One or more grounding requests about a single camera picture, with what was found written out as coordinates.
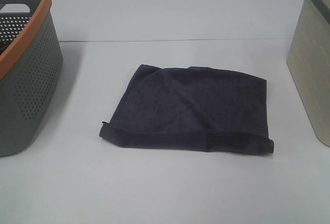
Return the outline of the dark navy towel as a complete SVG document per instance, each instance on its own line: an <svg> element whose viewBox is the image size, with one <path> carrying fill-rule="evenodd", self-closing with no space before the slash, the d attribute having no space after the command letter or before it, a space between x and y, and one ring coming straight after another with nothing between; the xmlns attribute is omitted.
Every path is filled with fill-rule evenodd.
<svg viewBox="0 0 330 224"><path fill-rule="evenodd" d="M271 154L267 82L208 67L140 65L99 136L122 148Z"/></svg>

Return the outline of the grey basket with orange rim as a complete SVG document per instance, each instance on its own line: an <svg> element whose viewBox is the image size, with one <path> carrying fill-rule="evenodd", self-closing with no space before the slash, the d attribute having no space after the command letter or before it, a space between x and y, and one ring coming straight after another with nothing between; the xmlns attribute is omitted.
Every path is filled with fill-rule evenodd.
<svg viewBox="0 0 330 224"><path fill-rule="evenodd" d="M1 0L29 10L1 13L1 156L33 141L55 92L63 56L52 0Z"/></svg>

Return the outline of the beige bin with grey rim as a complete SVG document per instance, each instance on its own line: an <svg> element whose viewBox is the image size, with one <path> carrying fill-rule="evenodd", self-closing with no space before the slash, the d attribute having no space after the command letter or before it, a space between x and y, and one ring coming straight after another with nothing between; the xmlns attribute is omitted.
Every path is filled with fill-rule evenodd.
<svg viewBox="0 0 330 224"><path fill-rule="evenodd" d="M329 146L329 0L304 0L287 66L316 137Z"/></svg>

